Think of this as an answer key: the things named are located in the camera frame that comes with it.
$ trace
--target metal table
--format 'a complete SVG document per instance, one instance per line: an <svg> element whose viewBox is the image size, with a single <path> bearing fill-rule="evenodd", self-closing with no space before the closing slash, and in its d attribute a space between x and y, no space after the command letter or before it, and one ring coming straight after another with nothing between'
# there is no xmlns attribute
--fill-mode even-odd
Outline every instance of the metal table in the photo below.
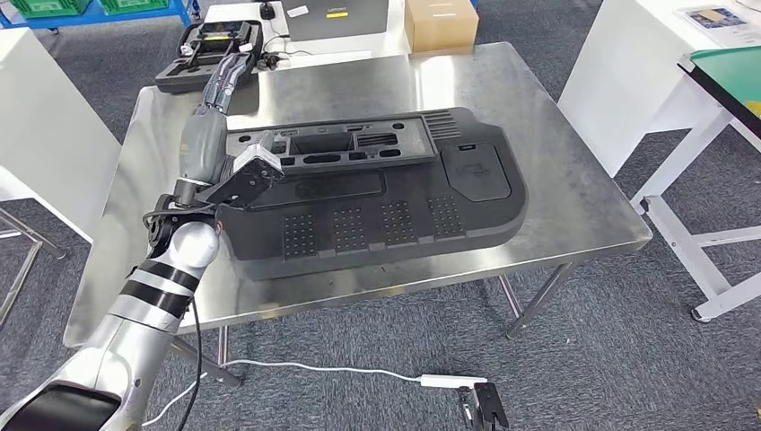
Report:
<svg viewBox="0 0 761 431"><path fill-rule="evenodd" d="M264 282L239 278L242 271L234 270L223 246L196 293L201 328L221 328L222 362L226 325L484 277L502 276L518 316L508 334L514 337L576 264L637 251L652 237L507 43L438 57L384 57L263 73L258 75L258 86L258 98L255 89L236 92L228 121L231 129L470 108L481 121L501 126L509 137L529 189L529 206L518 235L498 247ZM85 341L117 296L125 275L145 257L141 215L153 209L160 194L173 190L179 174L179 133L198 102L198 93L170 96L154 87L141 90L66 325L67 346ZM557 269L523 309L503 275L546 266ZM192 330L188 316L180 332ZM175 346L194 357L192 347L181 341ZM235 384L231 374L213 365L205 361L207 371Z"/></svg>

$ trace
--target table frame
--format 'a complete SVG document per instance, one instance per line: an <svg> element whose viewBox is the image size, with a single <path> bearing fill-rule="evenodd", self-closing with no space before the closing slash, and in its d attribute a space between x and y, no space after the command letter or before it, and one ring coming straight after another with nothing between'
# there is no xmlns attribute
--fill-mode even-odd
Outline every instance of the table frame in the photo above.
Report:
<svg viewBox="0 0 761 431"><path fill-rule="evenodd" d="M661 196L700 153L730 124L732 114L717 107L698 122L631 200L639 214L647 214L682 262L708 301L691 310L695 320L707 323L761 296L761 273L737 284L711 262L703 248L761 239L761 226L714 233L691 234Z"/></svg>
<svg viewBox="0 0 761 431"><path fill-rule="evenodd" d="M14 217L12 214L2 208L0 208L0 223L11 226L11 229L9 230L0 231L0 240L24 235L32 241L32 245L29 248L29 252L24 259L24 262L22 263L21 269L19 269L19 272L13 279L11 288L5 295L3 303L0 304L0 328L2 328L3 324L5 323L5 319L7 319L8 314L13 308L13 304L16 302L16 297L18 297L19 292L21 291L22 286L26 281L26 277L29 276L31 265L37 258L39 250L45 249L45 251L50 253L56 259L63 259L66 256L66 252L58 248L56 245L50 242L50 240L37 233L37 231L30 228L24 222Z"/></svg>
<svg viewBox="0 0 761 431"><path fill-rule="evenodd" d="M549 303L560 290L565 280L573 273L578 266L578 262L569 261L561 264L555 271L549 276L547 281L539 288L538 292L534 295L529 305L524 309L520 306L518 296L515 294L515 290L510 284L506 275L500 275L498 277L500 285L504 291L505 298L512 314L516 320L511 323L510 328L505 333L508 339L516 339L525 330L529 323ZM240 377L230 373L224 367L228 361L228 334L230 327L225 325L219 328L219 339L217 342L217 360L207 356L201 356L201 370L204 373L209 373L216 379L217 382L224 383L232 388L241 384ZM188 361L195 363L198 360L198 350L185 342L179 337L175 337L171 343L172 351L180 354L181 357Z"/></svg>

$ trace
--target gray carpet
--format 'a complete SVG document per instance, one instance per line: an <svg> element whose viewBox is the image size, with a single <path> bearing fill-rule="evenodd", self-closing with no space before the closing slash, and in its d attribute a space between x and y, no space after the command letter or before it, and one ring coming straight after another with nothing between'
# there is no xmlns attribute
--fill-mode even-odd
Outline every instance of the gray carpet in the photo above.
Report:
<svg viewBox="0 0 761 431"><path fill-rule="evenodd" d="M478 41L510 41L557 98L599 3L481 0ZM137 89L171 58L180 32L168 19L39 36L121 139ZM631 196L683 135L647 136L617 176L622 190ZM727 130L666 199L694 233L759 224L759 166L761 154ZM60 339L88 252L34 202L3 207L66 246L69 256L40 255L0 331L0 409L70 355ZM26 246L0 242L0 286L10 284ZM732 282L761 270L758 244L710 250ZM527 301L544 275L511 277ZM241 325L231 329L231 358L483 375L497 383L516 430L761 429L761 301L700 325L687 311L703 301L656 234L638 253L578 268L519 339L503 336L511 316L490 279ZM216 334L203 335L212 355ZM465 429L454 391L387 376L234 370L243 386L204 382L187 429ZM192 381L192 371L168 357L149 416ZM174 429L183 407L147 429Z"/></svg>

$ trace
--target black mouse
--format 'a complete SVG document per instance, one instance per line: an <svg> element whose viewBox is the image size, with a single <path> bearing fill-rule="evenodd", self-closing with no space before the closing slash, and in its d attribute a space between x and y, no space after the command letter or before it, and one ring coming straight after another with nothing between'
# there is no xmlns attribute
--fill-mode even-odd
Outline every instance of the black mouse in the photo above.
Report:
<svg viewBox="0 0 761 431"><path fill-rule="evenodd" d="M264 2L259 6L259 16L267 21L275 19L275 8L269 2Z"/></svg>

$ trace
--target black clamp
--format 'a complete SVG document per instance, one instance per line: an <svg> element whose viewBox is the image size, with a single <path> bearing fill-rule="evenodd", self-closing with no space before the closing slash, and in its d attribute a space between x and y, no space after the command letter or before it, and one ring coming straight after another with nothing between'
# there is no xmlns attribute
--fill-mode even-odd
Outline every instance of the black clamp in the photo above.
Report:
<svg viewBox="0 0 761 431"><path fill-rule="evenodd" d="M170 205L176 203L177 196L164 194L156 202L154 211L144 217L148 228L148 245L151 246L149 259L163 254L171 241L171 236L185 223L202 222L216 226L216 207L205 205L203 207L183 207L170 209Z"/></svg>
<svg viewBox="0 0 761 431"><path fill-rule="evenodd" d="M504 429L510 427L494 383L475 383L472 390L462 387L458 393L468 428L473 431L496 431L497 425ZM475 404L469 402L471 397L476 399Z"/></svg>

